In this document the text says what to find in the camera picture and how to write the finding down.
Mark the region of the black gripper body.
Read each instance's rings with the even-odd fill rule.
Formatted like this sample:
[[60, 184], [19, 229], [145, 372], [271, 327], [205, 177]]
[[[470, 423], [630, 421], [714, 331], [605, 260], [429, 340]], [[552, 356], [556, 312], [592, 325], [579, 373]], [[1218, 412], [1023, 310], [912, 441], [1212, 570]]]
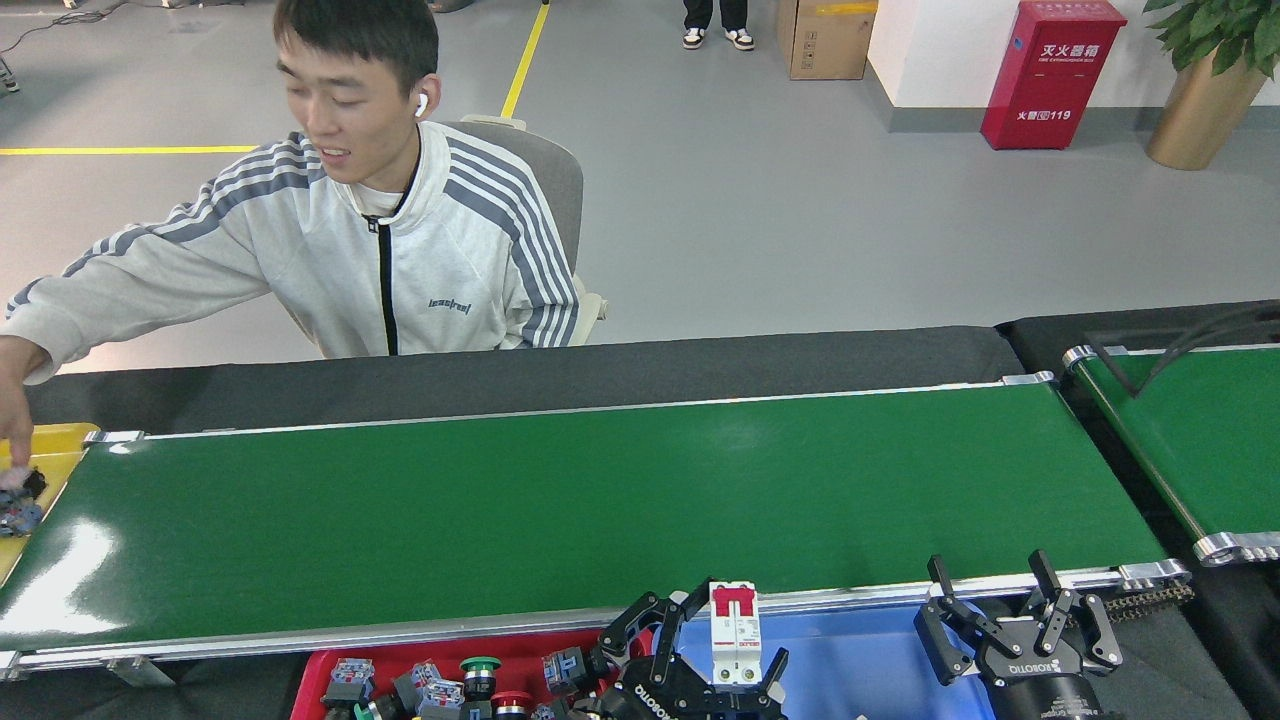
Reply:
[[600, 696], [603, 719], [759, 719], [765, 683], [685, 688], [652, 682], [616, 682]]
[[1060, 642], [1048, 655], [1041, 653], [1036, 620], [1000, 620], [1000, 637], [1018, 646], [1015, 656], [1001, 650], [992, 637], [982, 641], [977, 666], [997, 719], [1101, 719], [1105, 712], [1089, 682], [1083, 661], [1070, 644]]

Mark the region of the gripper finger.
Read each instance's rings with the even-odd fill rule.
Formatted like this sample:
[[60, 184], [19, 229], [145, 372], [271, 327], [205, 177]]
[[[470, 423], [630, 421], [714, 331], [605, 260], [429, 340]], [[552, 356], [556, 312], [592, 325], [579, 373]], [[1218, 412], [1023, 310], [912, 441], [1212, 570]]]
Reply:
[[759, 653], [716, 660], [716, 712], [781, 714], [786, 698], [781, 676], [788, 656], [787, 650], [777, 650], [765, 670]]
[[1044, 600], [1043, 611], [1039, 612], [1036, 650], [1044, 656], [1056, 651], [1068, 620], [1076, 618], [1076, 624], [1088, 643], [1084, 665], [1120, 666], [1123, 652], [1102, 600], [1097, 594], [1080, 594], [1061, 583], [1043, 550], [1032, 553], [1032, 573]]
[[951, 685], [974, 669], [984, 641], [1001, 642], [998, 625], [957, 598], [942, 557], [927, 564], [938, 592], [931, 593], [915, 616], [915, 629], [934, 676]]
[[675, 647], [680, 630], [709, 598], [710, 580], [703, 580], [691, 593], [677, 591], [664, 600], [652, 591], [646, 592], [600, 633], [600, 661], [622, 669], [628, 662], [628, 647], [637, 633], [655, 624], [660, 625], [659, 642], [652, 657], [650, 679], [657, 685], [667, 685], [676, 673], [678, 655]]

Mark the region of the person's right hand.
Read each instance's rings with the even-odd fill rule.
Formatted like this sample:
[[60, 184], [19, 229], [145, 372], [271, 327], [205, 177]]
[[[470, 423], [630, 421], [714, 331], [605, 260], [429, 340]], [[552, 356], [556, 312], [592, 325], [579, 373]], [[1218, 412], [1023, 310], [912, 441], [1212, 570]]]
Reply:
[[1, 337], [1, 436], [13, 468], [27, 468], [35, 424], [26, 397], [26, 379], [50, 361], [49, 352], [17, 336]]

